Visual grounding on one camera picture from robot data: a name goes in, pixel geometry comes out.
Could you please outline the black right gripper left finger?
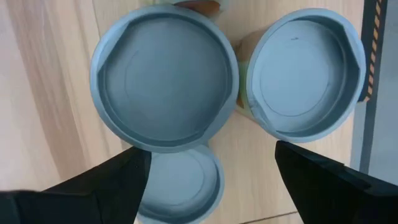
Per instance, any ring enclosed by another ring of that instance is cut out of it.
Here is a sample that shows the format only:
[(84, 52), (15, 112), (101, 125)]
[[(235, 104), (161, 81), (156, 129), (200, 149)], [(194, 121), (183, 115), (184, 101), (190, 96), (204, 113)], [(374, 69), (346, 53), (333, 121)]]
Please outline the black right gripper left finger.
[(1, 224), (133, 223), (152, 154), (131, 147), (43, 191), (1, 192)]

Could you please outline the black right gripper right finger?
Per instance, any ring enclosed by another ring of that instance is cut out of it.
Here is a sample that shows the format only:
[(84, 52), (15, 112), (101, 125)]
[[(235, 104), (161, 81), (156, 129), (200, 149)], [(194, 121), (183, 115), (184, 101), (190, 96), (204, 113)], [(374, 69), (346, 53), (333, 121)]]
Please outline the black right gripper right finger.
[(277, 141), (275, 159), (304, 223), (397, 223), (397, 186)]

